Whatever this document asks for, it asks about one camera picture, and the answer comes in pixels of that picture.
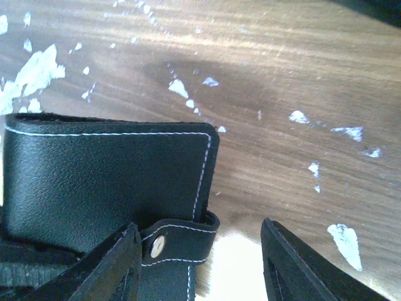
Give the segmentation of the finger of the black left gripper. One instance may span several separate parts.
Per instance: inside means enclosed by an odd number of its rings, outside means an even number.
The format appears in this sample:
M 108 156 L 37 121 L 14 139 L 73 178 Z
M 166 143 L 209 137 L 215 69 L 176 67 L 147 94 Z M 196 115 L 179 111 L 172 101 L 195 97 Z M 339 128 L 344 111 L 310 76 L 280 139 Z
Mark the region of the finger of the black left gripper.
M 1 207 L 1 291 L 37 289 L 66 271 L 85 255 L 85 250 L 65 241 L 63 223 L 51 216 L 30 216 L 32 229 L 11 232 L 11 214 Z

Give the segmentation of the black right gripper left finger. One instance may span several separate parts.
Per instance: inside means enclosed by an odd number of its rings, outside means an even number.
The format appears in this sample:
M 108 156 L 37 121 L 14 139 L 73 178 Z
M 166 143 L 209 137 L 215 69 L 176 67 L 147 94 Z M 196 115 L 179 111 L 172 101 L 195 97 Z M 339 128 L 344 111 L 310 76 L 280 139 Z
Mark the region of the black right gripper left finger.
M 20 300 L 136 300 L 142 266 L 138 226 L 128 223 L 71 268 Z

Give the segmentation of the black leather card holder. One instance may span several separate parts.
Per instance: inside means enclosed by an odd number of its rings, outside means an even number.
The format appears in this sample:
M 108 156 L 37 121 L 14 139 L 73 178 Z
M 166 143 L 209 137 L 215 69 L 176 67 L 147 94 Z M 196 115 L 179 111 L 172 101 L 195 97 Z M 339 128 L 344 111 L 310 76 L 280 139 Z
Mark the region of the black leather card holder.
M 135 223 L 136 300 L 193 300 L 220 222 L 207 208 L 219 136 L 205 123 L 141 123 L 56 114 L 5 117 L 3 207 L 11 232 L 53 215 L 90 253 Z

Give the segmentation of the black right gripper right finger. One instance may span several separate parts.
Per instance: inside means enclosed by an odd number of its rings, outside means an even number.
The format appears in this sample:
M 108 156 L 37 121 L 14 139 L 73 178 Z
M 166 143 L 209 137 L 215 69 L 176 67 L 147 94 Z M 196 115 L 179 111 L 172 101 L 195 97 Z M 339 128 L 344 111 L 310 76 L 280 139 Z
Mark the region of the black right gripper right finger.
M 388 300 L 334 266 L 277 221 L 264 219 L 261 246 L 269 300 Z

